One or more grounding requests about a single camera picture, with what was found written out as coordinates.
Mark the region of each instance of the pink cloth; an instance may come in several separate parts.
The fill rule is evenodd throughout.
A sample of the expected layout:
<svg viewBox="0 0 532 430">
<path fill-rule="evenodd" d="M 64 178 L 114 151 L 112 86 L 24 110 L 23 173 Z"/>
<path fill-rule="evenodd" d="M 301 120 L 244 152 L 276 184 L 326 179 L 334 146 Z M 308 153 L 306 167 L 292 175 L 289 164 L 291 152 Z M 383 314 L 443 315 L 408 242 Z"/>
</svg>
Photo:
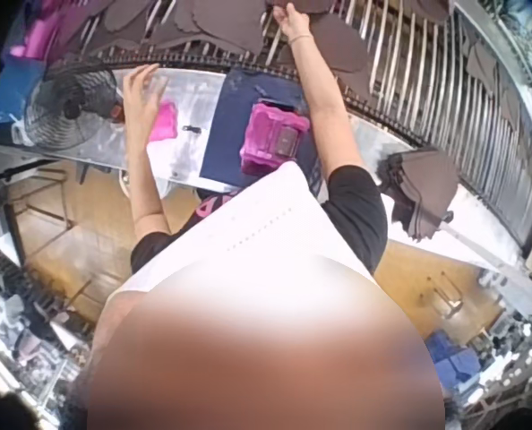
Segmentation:
<svg viewBox="0 0 532 430">
<path fill-rule="evenodd" d="M 45 19 L 36 20 L 26 37 L 24 56 L 45 60 L 58 25 L 59 12 L 52 13 Z"/>
<path fill-rule="evenodd" d="M 165 139 L 175 139 L 178 136 L 176 128 L 178 112 L 176 105 L 172 101 L 163 101 L 160 104 L 159 115 L 152 127 L 149 142 L 164 141 Z"/>
</svg>

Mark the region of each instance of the factory floor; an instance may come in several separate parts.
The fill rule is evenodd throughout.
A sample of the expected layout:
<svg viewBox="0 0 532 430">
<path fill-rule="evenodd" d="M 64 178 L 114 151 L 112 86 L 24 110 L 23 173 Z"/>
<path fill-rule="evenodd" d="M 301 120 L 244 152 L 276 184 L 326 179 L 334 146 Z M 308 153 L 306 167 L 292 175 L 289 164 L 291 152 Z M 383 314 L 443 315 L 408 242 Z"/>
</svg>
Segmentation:
<svg viewBox="0 0 532 430">
<path fill-rule="evenodd" d="M 117 174 L 90 169 L 83 185 L 75 180 L 75 165 L 62 161 L 52 166 L 67 173 L 64 197 L 73 227 L 16 203 L 21 239 L 28 264 L 51 288 L 72 297 L 88 285 L 74 306 L 92 321 L 99 318 L 108 295 L 130 276 L 130 255 L 135 244 L 130 203 Z M 37 179 L 12 185 L 19 196 L 40 187 Z M 164 200 L 172 231 L 188 220 L 199 200 L 192 189 L 178 187 Z M 29 205 L 62 215 L 60 188 L 50 188 L 29 198 Z M 480 269 L 411 246 L 390 241 L 375 278 L 385 292 L 404 310 L 422 337 L 437 329 L 446 330 L 458 343 L 475 337 L 498 316 L 495 299 L 477 285 Z M 435 309 L 433 290 L 454 298 L 459 292 L 463 307 L 449 321 Z"/>
</svg>

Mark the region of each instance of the blue cloth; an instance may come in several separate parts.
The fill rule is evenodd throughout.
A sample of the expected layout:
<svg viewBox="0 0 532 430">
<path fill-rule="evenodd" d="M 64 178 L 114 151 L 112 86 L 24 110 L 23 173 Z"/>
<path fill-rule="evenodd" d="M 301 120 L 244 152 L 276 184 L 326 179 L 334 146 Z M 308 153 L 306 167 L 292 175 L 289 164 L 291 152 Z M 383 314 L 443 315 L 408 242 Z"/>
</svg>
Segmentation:
<svg viewBox="0 0 532 430">
<path fill-rule="evenodd" d="M 439 381 L 442 383 L 443 388 L 446 390 L 452 390 L 457 385 L 459 385 L 459 379 L 457 378 L 457 372 L 451 365 L 449 359 L 442 360 L 438 363 L 435 363 L 435 370 L 437 371 L 437 376 Z"/>
<path fill-rule="evenodd" d="M 459 347 L 451 341 L 447 333 L 443 330 L 434 331 L 425 340 L 425 345 L 434 363 L 440 362 L 459 352 Z"/>
<path fill-rule="evenodd" d="M 304 93 L 297 83 L 264 73 L 231 71 L 222 86 L 212 121 L 202 177 L 241 188 L 259 179 L 242 173 L 240 149 L 253 105 L 261 98 L 291 105 L 303 115 L 307 112 Z M 297 164 L 308 178 L 311 190 L 317 194 L 322 176 L 312 133 L 304 136 L 300 143 Z"/>
<path fill-rule="evenodd" d="M 468 381 L 472 376 L 481 371 L 481 364 L 476 352 L 471 348 L 462 349 L 449 358 L 455 368 L 460 382 Z"/>
<path fill-rule="evenodd" d="M 0 124 L 23 118 L 27 100 L 43 77 L 45 63 L 9 56 L 0 73 Z"/>
</svg>

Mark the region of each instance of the fan grille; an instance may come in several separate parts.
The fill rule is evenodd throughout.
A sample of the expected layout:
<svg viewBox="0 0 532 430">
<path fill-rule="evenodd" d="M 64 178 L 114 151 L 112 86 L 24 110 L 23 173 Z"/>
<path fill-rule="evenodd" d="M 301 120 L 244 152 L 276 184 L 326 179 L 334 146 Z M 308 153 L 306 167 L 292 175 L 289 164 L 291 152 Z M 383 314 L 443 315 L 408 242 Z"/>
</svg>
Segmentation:
<svg viewBox="0 0 532 430">
<path fill-rule="evenodd" d="M 110 118 L 116 104 L 112 72 L 66 71 L 41 81 L 32 92 L 25 112 L 25 130 L 44 150 L 67 150 L 91 139 Z"/>
</svg>

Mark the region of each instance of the black sleeve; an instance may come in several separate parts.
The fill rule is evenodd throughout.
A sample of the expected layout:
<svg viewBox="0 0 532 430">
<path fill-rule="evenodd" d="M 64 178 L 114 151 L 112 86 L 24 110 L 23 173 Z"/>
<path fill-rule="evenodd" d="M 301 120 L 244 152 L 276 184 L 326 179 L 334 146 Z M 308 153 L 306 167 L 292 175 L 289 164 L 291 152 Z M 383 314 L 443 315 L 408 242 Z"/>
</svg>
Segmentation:
<svg viewBox="0 0 532 430">
<path fill-rule="evenodd" d="M 131 252 L 131 270 L 133 274 L 139 271 L 142 266 L 152 260 L 167 246 L 175 240 L 174 236 L 166 233 L 150 233 L 139 241 Z"/>
<path fill-rule="evenodd" d="M 344 166 L 330 175 L 328 191 L 330 199 L 323 209 L 373 274 L 388 241 L 388 219 L 377 185 L 363 168 Z"/>
</svg>

